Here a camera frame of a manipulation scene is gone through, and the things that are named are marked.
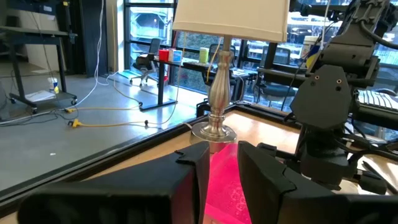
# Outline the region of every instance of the wooden table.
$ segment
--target wooden table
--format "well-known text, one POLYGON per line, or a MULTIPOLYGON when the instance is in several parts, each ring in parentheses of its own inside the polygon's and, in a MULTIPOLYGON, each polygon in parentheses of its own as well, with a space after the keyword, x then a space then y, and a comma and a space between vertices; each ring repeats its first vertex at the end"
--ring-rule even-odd
MULTIPOLYGON (((239 111, 232 111, 226 115, 224 122, 233 128, 238 134, 238 141, 245 140, 253 145, 260 142, 266 142, 270 145, 277 146, 278 149, 294 153, 297 140, 299 138, 299 130, 290 128, 279 123, 274 123, 265 119, 258 118, 239 111)), ((107 170, 104 170, 90 178, 98 177, 110 172, 114 172, 129 166, 134 166, 161 156, 165 156, 174 152, 176 149, 182 149, 190 145, 190 132, 186 132, 173 138, 163 144, 149 149, 137 156, 134 156, 124 162, 121 162, 107 170)), ((374 168, 383 174, 384 178, 390 181, 395 187, 398 186, 398 165, 387 161, 381 157, 369 156, 365 158, 374 168)), ((342 181, 341 186, 343 192, 369 194, 361 190, 359 186, 348 181, 342 181)), ((0 224, 16 224, 16 214, 13 213, 0 219, 0 224)), ((210 217, 205 217, 205 223, 217 223, 210 217)))

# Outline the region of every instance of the pink fabric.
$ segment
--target pink fabric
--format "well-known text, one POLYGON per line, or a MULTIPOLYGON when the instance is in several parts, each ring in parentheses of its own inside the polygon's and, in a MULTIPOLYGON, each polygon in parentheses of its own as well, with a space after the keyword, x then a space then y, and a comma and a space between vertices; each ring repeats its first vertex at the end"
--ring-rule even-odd
POLYGON ((221 223, 250 224, 237 153, 238 145, 230 144, 213 155, 205 213, 221 223))

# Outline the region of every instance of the lamp base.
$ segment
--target lamp base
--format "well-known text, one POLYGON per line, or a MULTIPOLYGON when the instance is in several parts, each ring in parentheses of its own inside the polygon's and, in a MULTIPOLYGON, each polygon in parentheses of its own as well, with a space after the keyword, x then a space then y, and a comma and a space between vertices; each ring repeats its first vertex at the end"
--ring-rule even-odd
POLYGON ((236 133, 232 128, 223 125, 223 129, 227 130, 227 135, 223 137, 212 137, 204 133, 203 127, 208 125, 207 122, 201 122, 192 126, 190 142, 196 144, 201 141, 208 141, 210 146, 210 153, 220 152, 225 146, 236 142, 236 133))

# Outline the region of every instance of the lampshade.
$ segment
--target lampshade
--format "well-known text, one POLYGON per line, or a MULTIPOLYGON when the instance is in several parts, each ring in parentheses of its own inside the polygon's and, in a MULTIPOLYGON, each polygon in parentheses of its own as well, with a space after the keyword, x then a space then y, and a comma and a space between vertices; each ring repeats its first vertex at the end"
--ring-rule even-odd
POLYGON ((179 0, 174 30, 285 42, 289 0, 179 0))

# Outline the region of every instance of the table lamp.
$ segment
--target table lamp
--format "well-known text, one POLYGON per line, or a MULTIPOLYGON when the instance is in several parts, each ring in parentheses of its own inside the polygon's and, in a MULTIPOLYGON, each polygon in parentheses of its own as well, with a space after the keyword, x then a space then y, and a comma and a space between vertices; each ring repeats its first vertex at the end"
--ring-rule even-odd
POLYGON ((216 152, 235 142, 236 133, 223 125, 224 109, 231 99, 229 64, 234 57, 229 51, 231 40, 235 37, 285 42, 288 11, 289 0, 178 1, 173 30, 224 37, 223 48, 218 53, 218 70, 208 94, 211 107, 209 122, 192 127, 192 143, 197 140, 209 141, 210 151, 216 152))

